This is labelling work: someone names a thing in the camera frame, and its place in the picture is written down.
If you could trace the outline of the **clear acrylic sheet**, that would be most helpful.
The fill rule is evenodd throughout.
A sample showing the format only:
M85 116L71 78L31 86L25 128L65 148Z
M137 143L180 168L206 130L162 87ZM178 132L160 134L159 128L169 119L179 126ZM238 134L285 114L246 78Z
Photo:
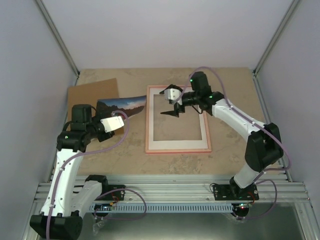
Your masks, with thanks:
M184 141L201 140L201 127L199 114L192 108L186 107L185 113L179 117L161 114L171 111L163 95L155 95L153 110L153 140L154 141Z

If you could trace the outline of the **white mat board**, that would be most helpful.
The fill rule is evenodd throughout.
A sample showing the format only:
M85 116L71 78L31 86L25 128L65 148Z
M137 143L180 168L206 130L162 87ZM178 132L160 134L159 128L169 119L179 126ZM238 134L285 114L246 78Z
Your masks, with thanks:
M145 152L148 154L209 153L212 151L207 115L199 114L201 140L154 140L154 96L164 85L149 85L146 95Z

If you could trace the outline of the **landscape photo print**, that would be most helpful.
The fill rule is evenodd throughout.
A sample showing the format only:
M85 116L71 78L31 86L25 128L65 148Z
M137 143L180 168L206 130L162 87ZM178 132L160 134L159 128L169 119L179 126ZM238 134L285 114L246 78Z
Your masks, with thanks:
M122 111L128 117L142 112L146 106L147 96L99 99L96 110L99 114L110 116L114 111Z

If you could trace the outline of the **brown cardboard backing board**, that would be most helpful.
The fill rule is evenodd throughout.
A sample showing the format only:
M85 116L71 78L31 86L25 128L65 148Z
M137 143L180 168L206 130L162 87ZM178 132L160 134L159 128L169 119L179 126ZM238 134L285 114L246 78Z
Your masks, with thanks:
M67 121L71 121L74 105L88 104L97 109L98 100L118 99L119 97L116 78L69 87L67 91Z

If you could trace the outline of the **pink wooden picture frame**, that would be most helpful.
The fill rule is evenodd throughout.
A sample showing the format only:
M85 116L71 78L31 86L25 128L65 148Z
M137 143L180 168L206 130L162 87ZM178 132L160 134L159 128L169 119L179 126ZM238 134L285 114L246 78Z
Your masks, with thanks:
M207 114L192 108L179 117L161 114L169 106L159 92L164 85L149 85L146 95L145 152L147 154L210 153L211 138Z

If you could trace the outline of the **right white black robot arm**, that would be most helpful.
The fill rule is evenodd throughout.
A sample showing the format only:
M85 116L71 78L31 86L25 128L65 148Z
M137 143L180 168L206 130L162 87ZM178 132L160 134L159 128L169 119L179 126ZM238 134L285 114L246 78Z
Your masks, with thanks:
M224 94L212 91L204 72L195 72L189 82L192 88L190 92L184 92L183 88L174 84L160 92L173 105L173 110L165 111L164 115L178 117L186 107L198 107L198 114L207 112L243 137L246 141L245 164L229 184L220 187L232 199L240 200L254 192L254 181L263 170L283 157L279 128L274 123L265 124L255 120L232 105Z

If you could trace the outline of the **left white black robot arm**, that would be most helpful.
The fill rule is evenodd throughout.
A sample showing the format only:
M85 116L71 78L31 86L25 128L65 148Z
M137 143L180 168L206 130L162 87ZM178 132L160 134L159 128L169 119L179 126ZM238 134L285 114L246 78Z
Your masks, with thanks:
M76 240L79 238L83 215L95 198L108 197L107 179L94 175L77 195L73 194L77 172L87 146L92 140L103 142L112 138L115 130L124 126L116 115L92 115L90 104L76 104L68 121L57 137L56 165L45 203L39 214L32 215L30 226L46 240Z

